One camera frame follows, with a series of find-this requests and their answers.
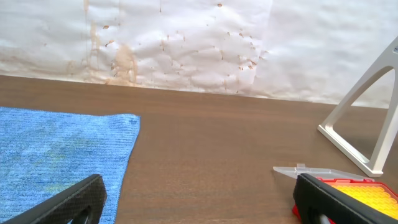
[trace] tabletop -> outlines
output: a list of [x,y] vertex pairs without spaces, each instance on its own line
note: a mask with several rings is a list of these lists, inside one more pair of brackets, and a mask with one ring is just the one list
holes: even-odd
[[[273,166],[365,175],[317,131],[334,105],[0,76],[0,106],[141,116],[117,224],[299,223]],[[336,132],[370,157],[385,115],[352,106]],[[395,142],[377,180],[398,191],[396,170]]]

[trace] white stand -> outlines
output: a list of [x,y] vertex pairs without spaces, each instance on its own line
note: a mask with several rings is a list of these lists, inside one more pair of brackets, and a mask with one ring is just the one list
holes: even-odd
[[[379,139],[374,147],[370,160],[356,150],[333,130],[333,125],[353,102],[375,81],[388,71],[395,69],[395,82],[386,120],[381,129]],[[398,37],[376,59],[355,86],[347,93],[318,130],[325,135],[337,148],[349,157],[366,175],[379,177],[388,153],[398,131]]]

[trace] white wall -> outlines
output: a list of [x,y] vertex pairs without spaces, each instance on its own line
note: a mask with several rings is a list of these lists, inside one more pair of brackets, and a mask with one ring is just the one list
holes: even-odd
[[[396,9],[396,0],[2,1],[0,72],[338,103],[398,36]],[[356,104],[387,107],[393,81],[385,75]]]

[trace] transparent lid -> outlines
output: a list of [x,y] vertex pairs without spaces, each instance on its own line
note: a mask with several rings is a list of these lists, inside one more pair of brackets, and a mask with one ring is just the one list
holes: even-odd
[[356,174],[350,174],[347,172],[334,170],[334,169],[324,169],[324,168],[309,168],[305,167],[305,164],[297,164],[297,167],[274,167],[274,171],[285,174],[286,176],[297,178],[299,174],[310,174],[314,177],[320,177],[324,180],[333,179],[351,179],[351,180],[373,180],[369,177],[363,177]]

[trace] towel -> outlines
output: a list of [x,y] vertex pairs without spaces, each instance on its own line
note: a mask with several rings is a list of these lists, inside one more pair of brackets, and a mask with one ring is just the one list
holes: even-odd
[[113,224],[139,128],[133,114],[0,107],[0,223],[100,174],[108,195],[100,223]]

